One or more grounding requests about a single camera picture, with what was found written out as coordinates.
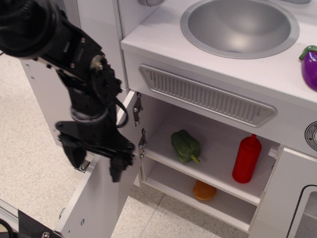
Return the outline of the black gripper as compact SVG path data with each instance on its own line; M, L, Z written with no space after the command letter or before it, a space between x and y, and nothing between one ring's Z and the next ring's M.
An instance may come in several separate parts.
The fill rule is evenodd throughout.
M83 163L87 151L110 158L112 182L119 182L122 171L133 165L135 146L110 122L93 125L59 121L55 127L60 132L58 138L64 152L76 169Z

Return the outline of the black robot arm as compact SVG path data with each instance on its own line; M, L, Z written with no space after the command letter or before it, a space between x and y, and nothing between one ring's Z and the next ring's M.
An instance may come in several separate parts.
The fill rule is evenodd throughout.
M92 152L110 159L110 175L119 182L133 164L132 142L119 133L116 109L123 104L121 81L101 46L67 19L52 0L3 0L0 49L18 59L54 68L68 90L72 121L59 121L59 141L75 168Z

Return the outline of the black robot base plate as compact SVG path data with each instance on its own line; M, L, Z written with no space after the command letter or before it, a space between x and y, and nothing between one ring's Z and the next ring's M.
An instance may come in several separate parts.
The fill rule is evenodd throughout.
M18 211L18 215L1 212L0 225L4 231L1 238L61 238L55 231L44 226L27 214Z

